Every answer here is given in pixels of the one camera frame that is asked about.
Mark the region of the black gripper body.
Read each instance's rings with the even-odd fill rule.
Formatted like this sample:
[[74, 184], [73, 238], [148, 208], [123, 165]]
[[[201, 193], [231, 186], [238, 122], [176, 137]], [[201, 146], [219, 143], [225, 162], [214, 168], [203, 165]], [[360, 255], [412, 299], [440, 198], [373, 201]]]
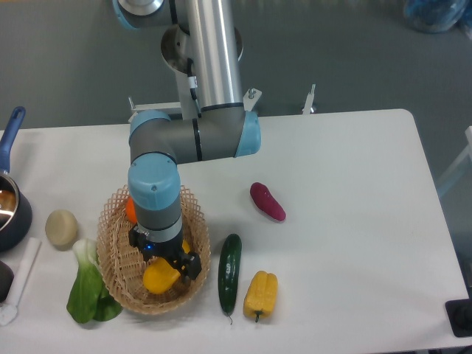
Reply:
[[143, 255], [144, 261], [148, 261], [152, 257], [161, 257], [166, 260], [173, 262], [178, 260], [181, 254], [184, 253], [183, 249], [183, 229], [171, 240], [165, 242], [155, 242], [147, 239], [145, 233], [138, 232], [136, 236], [137, 248]]

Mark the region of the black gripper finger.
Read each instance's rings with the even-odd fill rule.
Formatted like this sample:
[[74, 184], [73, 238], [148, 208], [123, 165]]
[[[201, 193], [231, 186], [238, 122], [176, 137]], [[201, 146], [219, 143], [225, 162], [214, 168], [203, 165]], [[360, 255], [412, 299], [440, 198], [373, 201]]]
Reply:
[[170, 262], [171, 266], [181, 275], [181, 281], [187, 283], [196, 280], [201, 273], [201, 258], [194, 252], [181, 251], [177, 258]]
[[147, 240], [145, 235], [141, 233], [138, 226], [134, 226], [128, 233], [129, 244], [131, 247], [134, 247], [142, 255], [144, 261], [148, 260], [147, 256]]

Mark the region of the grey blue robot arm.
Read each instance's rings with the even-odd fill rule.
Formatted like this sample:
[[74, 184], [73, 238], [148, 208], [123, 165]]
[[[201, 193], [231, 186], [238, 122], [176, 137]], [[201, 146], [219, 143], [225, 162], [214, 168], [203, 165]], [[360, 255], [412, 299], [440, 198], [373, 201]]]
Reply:
[[148, 109], [132, 120], [128, 144], [131, 165], [128, 189], [137, 222], [129, 242], [145, 260], [165, 259], [183, 277], [201, 273], [201, 259], [183, 250], [180, 164], [256, 153], [260, 123], [243, 104], [236, 29], [229, 1], [115, 1], [114, 12], [124, 27], [158, 24], [170, 15], [178, 36], [177, 53], [187, 60], [185, 74], [195, 80], [188, 103], [193, 112], [173, 120]]

